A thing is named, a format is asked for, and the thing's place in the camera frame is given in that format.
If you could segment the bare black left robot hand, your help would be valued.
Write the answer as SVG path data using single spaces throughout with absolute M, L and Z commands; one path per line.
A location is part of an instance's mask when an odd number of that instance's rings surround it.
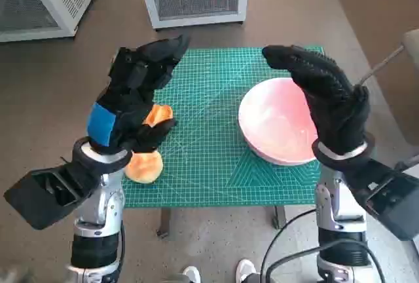
M 88 118 L 90 145 L 101 154 L 123 149 L 150 153 L 176 125 L 174 118 L 145 124 L 154 106 L 155 90 L 164 88 L 181 61 L 190 38 L 180 35 L 137 48 L 121 47 L 109 70 L 110 82 L 100 93 Z

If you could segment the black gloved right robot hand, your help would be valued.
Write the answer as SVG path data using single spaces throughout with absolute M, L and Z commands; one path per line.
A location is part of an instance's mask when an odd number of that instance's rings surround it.
M 262 49 L 272 69 L 287 70 L 304 92 L 318 139 L 343 156 L 365 142 L 370 105 L 367 87 L 352 85 L 330 57 L 295 45 L 268 45 Z

